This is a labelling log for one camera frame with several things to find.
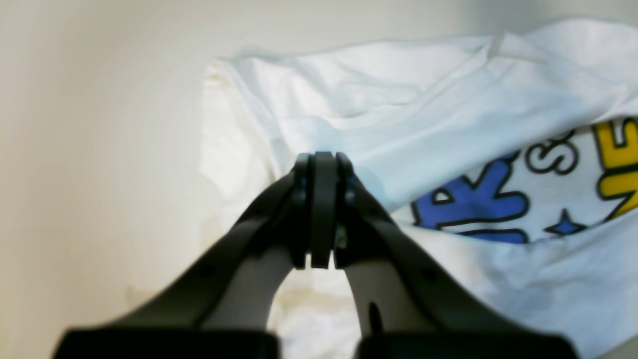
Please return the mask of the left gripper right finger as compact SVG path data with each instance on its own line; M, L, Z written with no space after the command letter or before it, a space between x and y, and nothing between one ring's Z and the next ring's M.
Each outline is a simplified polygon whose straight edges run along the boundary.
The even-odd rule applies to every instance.
M575 359L571 343L490 309L404 234L343 153L323 152L333 186L335 266L344 270L362 340L356 359Z

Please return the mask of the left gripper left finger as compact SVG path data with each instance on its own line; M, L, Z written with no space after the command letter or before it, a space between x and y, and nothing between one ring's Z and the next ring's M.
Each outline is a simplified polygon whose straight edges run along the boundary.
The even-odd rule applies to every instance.
M168 288L99 327L71 329L55 359L279 359L274 295L310 251L316 157L264 190Z

